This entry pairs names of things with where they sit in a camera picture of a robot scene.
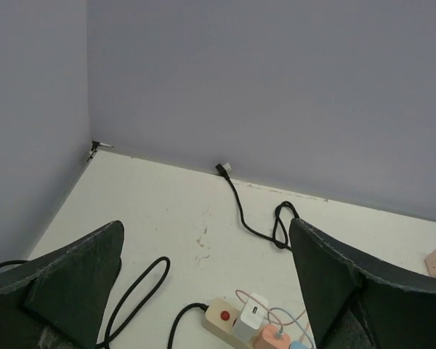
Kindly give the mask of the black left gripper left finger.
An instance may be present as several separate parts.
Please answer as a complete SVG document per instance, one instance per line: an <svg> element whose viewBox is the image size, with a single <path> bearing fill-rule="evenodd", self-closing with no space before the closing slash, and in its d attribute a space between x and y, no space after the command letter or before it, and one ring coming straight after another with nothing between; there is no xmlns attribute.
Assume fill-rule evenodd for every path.
<svg viewBox="0 0 436 349"><path fill-rule="evenodd" d="M25 262L0 265L0 348L94 348L124 244L112 221Z"/></svg>

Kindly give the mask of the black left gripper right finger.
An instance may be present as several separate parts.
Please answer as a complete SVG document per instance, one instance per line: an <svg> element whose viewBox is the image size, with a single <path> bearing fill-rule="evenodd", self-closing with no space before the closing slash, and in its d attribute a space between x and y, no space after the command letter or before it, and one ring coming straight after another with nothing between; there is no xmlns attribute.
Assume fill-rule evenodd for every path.
<svg viewBox="0 0 436 349"><path fill-rule="evenodd" d="M400 268L302 219L289 237L317 348L436 348L436 278Z"/></svg>

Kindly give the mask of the blue USB charger cube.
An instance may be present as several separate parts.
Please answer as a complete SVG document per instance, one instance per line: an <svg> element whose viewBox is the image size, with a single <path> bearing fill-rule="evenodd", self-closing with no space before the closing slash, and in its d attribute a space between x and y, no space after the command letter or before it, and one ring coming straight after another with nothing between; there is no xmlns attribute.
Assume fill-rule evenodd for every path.
<svg viewBox="0 0 436 349"><path fill-rule="evenodd" d="M293 341L289 345L288 349L310 349L310 348L300 341Z"/></svg>

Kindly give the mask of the pink USB charger cube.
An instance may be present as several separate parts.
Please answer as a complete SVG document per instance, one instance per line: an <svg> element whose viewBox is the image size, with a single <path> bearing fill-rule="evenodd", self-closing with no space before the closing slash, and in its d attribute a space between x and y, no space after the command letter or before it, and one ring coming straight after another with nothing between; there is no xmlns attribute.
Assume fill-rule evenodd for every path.
<svg viewBox="0 0 436 349"><path fill-rule="evenodd" d="M291 338L282 329L265 325L254 341L254 349L289 349Z"/></svg>

